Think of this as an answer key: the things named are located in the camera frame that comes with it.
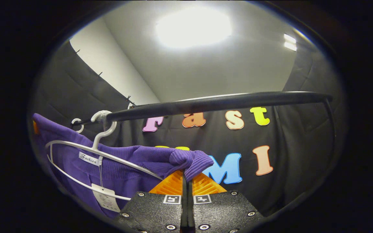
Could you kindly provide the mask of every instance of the purple sweater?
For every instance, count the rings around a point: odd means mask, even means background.
[[[52,140],[69,141],[87,147],[92,147],[93,142],[74,130],[50,121],[39,114],[35,113],[33,120],[36,122],[40,131],[39,135],[34,136],[39,146],[37,156],[41,158],[43,165],[49,169],[53,178],[58,180],[65,189],[91,208],[110,218],[116,217],[117,212],[100,207],[92,190],[77,184],[54,168],[47,158],[47,154],[49,155],[50,152],[49,148],[44,148]],[[147,168],[161,178],[166,178],[174,171],[185,170],[185,178],[187,181],[190,181],[206,168],[213,165],[212,159],[199,150],[186,151],[146,146],[113,148],[100,143],[98,150]],[[99,158],[99,155],[92,152],[72,146],[54,144],[53,162],[67,174],[88,186],[91,186],[92,183],[100,185],[99,167],[80,159],[79,152],[83,152],[93,158]],[[104,157],[102,161],[102,181],[103,186],[114,190],[115,195],[132,198],[136,192],[149,192],[161,180]],[[116,199],[116,202],[120,209],[127,203],[127,201],[121,199]]]

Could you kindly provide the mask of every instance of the white hanger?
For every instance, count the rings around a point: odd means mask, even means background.
[[[102,118],[103,120],[105,119],[105,116],[108,114],[108,113],[111,113],[109,111],[99,111],[97,112],[96,114],[93,115],[93,117],[91,118],[91,121],[92,122],[95,122],[97,120],[97,118]],[[103,195],[106,195],[106,196],[111,196],[111,197],[114,197],[114,198],[119,198],[119,199],[122,199],[122,200],[127,200],[129,201],[130,198],[128,197],[124,197],[124,196],[118,196],[118,195],[111,195],[111,194],[108,194],[108,193],[105,193],[105,192],[102,192],[101,190],[97,190],[97,189],[94,189],[93,187],[91,186],[88,186],[87,184],[84,184],[82,183],[81,181],[75,179],[74,177],[70,176],[69,174],[67,174],[65,171],[61,170],[61,168],[59,168],[57,165],[54,164],[53,162],[53,144],[64,144],[64,145],[68,145],[68,146],[73,146],[73,147],[77,147],[77,148],[80,148],[80,149],[83,149],[83,150],[86,150],[86,151],[89,151],[89,152],[92,152],[92,153],[95,153],[97,155],[100,155],[99,156],[99,168],[101,169],[101,164],[102,164],[102,157],[106,157],[108,159],[111,159],[113,161],[117,161],[117,162],[120,162],[122,164],[125,164],[129,167],[132,167],[132,168],[135,168],[135,169],[138,169],[140,171],[143,171],[147,174],[150,174],[160,180],[163,180],[160,176],[158,176],[157,174],[153,173],[152,171],[149,171],[148,169],[146,168],[142,168],[141,166],[138,166],[134,163],[131,163],[131,162],[128,162],[126,160],[123,160],[121,158],[117,158],[113,155],[110,155],[108,153],[105,153],[105,152],[102,152],[102,151],[99,151],[97,148],[99,146],[99,141],[102,137],[106,137],[108,135],[110,135],[111,133],[113,133],[113,131],[115,130],[117,126],[117,122],[116,121],[113,121],[112,122],[112,125],[110,126],[110,128],[108,130],[106,130],[105,132],[102,132],[102,133],[99,133],[96,135],[95,137],[95,140],[93,141],[93,146],[90,148],[90,147],[87,147],[87,146],[83,146],[83,145],[80,145],[80,144],[77,144],[77,143],[73,143],[73,142],[69,142],[69,141],[63,141],[63,140],[53,140],[53,141],[50,141],[46,144],[46,149],[48,147],[50,147],[50,156],[47,155],[47,158],[48,160],[51,162],[51,164],[57,168],[60,172],[62,172],[62,174],[66,175],[68,178],[70,178],[71,180],[77,182],[78,184],[81,184],[82,186],[88,188],[88,189],[91,189],[95,192],[98,192],[98,193],[101,193]],[[102,185],[102,176],[101,176],[101,170],[100,170],[100,182],[101,182],[101,186]]]

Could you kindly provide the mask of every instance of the hanger hook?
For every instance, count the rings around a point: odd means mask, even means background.
[[[71,121],[71,124],[73,124],[73,123],[76,122],[76,121],[81,121],[81,120],[78,119],[78,118],[75,118],[75,119],[73,119],[73,120]],[[84,125],[81,125],[80,130],[77,130],[76,132],[77,132],[77,133],[81,133],[81,132],[83,132],[83,129],[84,129]]]
[[[90,121],[95,122],[97,120],[97,121],[100,121],[100,122],[105,122],[106,121],[106,116],[109,113],[111,113],[111,112],[107,111],[107,110],[98,111],[92,116]],[[92,149],[97,150],[97,148],[99,146],[100,139],[103,138],[103,137],[109,136],[111,133],[113,133],[113,131],[116,129],[116,126],[117,126],[117,122],[113,121],[108,130],[106,130],[105,132],[97,134],[96,137],[95,137],[95,140],[93,141]]]

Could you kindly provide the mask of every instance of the orange letter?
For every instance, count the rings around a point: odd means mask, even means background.
[[[193,115],[185,114],[184,116],[185,116],[185,119],[182,121],[182,125],[185,128],[191,128],[194,126],[201,127],[206,122],[206,119],[204,119],[203,112],[194,113]]]
[[[240,118],[241,113],[239,111],[227,111],[225,118],[227,119],[227,127],[229,129],[241,129],[244,127],[244,121]]]
[[[270,166],[270,161],[268,160],[268,150],[269,146],[259,146],[253,149],[253,153],[257,156],[257,162],[259,163],[259,169],[256,172],[256,175],[268,174],[273,170],[273,167]]]
[[[263,112],[267,112],[266,108],[254,107],[254,108],[250,109],[250,112],[254,113],[254,118],[256,119],[257,124],[268,125],[270,123],[269,118],[264,118]]]

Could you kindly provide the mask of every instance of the black clothing rod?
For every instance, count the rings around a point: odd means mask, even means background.
[[[239,109],[257,106],[276,106],[307,104],[332,101],[328,94],[314,92],[261,92],[250,94],[233,94],[218,97],[204,97],[200,99],[187,99],[175,102],[149,104],[135,108],[109,113],[107,121],[126,121],[151,117],[162,117],[196,112],[208,112],[225,109]],[[91,124],[89,120],[76,121],[72,126]]]

